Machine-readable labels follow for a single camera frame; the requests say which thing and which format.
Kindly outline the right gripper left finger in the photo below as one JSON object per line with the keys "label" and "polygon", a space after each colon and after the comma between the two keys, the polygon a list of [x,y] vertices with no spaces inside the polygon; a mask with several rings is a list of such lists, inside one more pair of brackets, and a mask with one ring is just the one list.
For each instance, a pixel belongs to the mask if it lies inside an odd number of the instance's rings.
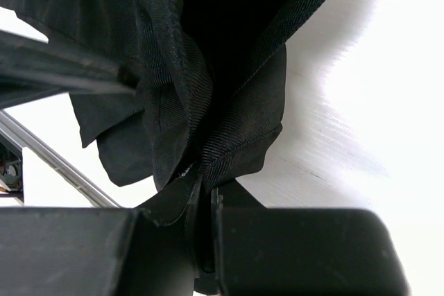
{"label": "right gripper left finger", "polygon": [[191,295],[200,184],[137,209],[3,208],[2,295]]}

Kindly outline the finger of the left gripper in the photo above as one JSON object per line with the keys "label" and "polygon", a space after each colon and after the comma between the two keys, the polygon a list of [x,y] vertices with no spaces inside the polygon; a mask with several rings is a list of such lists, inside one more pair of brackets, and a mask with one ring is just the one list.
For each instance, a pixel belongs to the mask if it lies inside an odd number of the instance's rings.
{"label": "finger of the left gripper", "polygon": [[65,43],[1,31],[1,108],[65,92],[131,94],[136,75],[113,59]]}

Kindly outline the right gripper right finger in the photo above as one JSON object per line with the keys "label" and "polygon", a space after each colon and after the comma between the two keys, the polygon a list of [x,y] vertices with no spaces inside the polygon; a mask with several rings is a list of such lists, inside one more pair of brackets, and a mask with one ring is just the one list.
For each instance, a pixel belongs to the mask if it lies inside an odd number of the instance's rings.
{"label": "right gripper right finger", "polygon": [[389,232],[371,211],[267,208],[240,183],[212,191],[222,295],[407,295]]}

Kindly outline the black pleated skirt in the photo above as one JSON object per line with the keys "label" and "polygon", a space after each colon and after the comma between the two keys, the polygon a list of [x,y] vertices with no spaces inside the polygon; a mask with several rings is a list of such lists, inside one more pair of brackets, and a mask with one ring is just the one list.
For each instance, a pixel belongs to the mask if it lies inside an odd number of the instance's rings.
{"label": "black pleated skirt", "polygon": [[71,95],[110,180],[210,190],[262,169],[284,111],[286,41],[325,0],[1,0],[45,34],[121,61],[135,95]]}

